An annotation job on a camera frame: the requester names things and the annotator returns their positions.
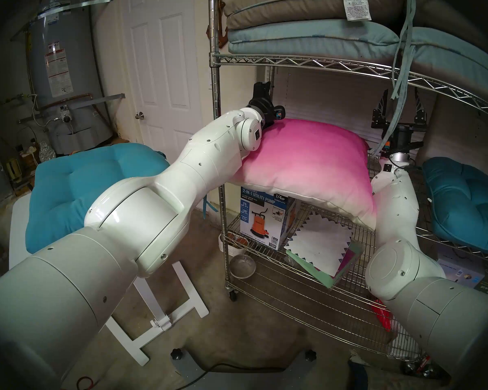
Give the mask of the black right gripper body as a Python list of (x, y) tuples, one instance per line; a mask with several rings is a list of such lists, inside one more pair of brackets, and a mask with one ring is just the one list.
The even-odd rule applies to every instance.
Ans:
[(381, 155), (388, 156), (399, 152), (409, 154), (411, 150), (423, 147), (423, 141), (411, 142), (411, 140), (414, 132), (425, 131), (426, 125), (396, 125), (390, 137), (383, 138)]

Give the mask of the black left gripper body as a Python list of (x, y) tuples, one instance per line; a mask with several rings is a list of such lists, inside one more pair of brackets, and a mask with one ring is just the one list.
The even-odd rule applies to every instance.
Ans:
[(286, 117), (286, 110), (283, 106), (254, 106), (250, 108), (258, 112), (261, 128), (269, 128), (278, 120), (283, 120)]

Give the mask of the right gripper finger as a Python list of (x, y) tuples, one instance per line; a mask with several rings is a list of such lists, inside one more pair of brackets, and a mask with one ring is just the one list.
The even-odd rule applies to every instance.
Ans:
[(388, 91), (389, 89), (385, 89), (380, 101), (378, 102), (377, 107), (373, 109), (372, 127), (389, 126), (389, 122), (387, 121), (387, 117), (386, 117), (387, 105), (388, 105)]
[(415, 95), (414, 127), (427, 127), (427, 112), (420, 100), (417, 87), (414, 88), (414, 95)]

